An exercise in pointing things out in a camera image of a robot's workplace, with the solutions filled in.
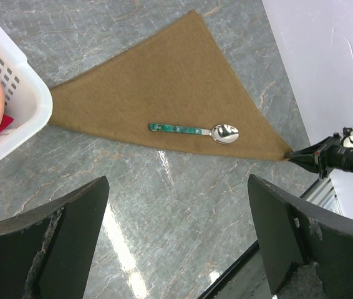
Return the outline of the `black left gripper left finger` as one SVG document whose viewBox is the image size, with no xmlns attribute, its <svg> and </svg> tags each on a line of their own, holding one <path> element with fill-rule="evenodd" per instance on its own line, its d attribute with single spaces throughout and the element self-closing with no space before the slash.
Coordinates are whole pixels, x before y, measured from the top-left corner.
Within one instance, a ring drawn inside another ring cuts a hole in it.
<svg viewBox="0 0 353 299">
<path fill-rule="evenodd" d="M 108 196 L 102 176 L 0 221 L 0 298 L 82 298 Z"/>
</svg>

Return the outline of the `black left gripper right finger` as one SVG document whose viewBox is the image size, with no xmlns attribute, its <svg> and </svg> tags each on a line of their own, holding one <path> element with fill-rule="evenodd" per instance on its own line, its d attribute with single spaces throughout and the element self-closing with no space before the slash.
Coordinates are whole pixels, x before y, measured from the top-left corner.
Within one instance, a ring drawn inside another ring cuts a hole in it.
<svg viewBox="0 0 353 299">
<path fill-rule="evenodd" d="M 353 298 L 353 220 L 250 175 L 248 194 L 270 291 Z"/>
</svg>

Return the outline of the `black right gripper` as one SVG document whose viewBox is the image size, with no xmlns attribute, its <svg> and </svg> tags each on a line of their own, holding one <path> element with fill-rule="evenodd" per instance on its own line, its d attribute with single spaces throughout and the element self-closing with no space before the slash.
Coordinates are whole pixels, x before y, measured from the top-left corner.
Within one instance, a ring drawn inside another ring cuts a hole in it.
<svg viewBox="0 0 353 299">
<path fill-rule="evenodd" d="M 334 133 L 307 148 L 286 153 L 285 157 L 306 171 L 318 172 L 320 178 L 326 178 L 332 170 L 341 169 L 341 158 L 337 153 L 341 139 L 340 133 Z"/>
</svg>

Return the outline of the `green handled metal spoon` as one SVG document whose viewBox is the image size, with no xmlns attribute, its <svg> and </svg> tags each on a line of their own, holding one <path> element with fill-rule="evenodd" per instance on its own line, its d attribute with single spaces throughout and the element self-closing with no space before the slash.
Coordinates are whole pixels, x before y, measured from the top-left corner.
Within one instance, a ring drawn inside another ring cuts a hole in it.
<svg viewBox="0 0 353 299">
<path fill-rule="evenodd" d="M 148 125 L 150 131 L 164 133 L 181 133 L 188 135 L 210 136 L 215 142 L 220 144 L 230 144 L 235 142 L 239 137 L 239 131 L 231 125 L 216 125 L 212 129 L 204 129 L 190 126 L 179 126 L 169 124 L 150 123 Z"/>
</svg>

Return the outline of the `brown cloth napkin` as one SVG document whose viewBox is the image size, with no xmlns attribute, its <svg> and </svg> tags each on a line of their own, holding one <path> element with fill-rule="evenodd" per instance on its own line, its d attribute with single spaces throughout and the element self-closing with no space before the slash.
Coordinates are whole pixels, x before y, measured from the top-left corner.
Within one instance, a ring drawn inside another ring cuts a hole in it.
<svg viewBox="0 0 353 299">
<path fill-rule="evenodd" d="M 190 11 L 154 36 L 51 89 L 51 125 L 161 150 L 280 161 L 289 145 L 271 127 Z M 151 123 L 234 126 L 221 145 L 205 136 L 155 133 Z"/>
</svg>

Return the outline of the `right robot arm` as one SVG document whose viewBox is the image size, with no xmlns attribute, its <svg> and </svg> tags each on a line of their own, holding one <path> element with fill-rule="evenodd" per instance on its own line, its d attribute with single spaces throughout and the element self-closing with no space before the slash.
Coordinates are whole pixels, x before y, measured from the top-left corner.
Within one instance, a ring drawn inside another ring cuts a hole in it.
<svg viewBox="0 0 353 299">
<path fill-rule="evenodd" d="M 334 169 L 353 173 L 353 127 L 344 127 L 342 133 L 334 133 L 310 147 L 286 153 L 284 157 L 318 174 L 321 179 L 327 178 Z"/>
</svg>

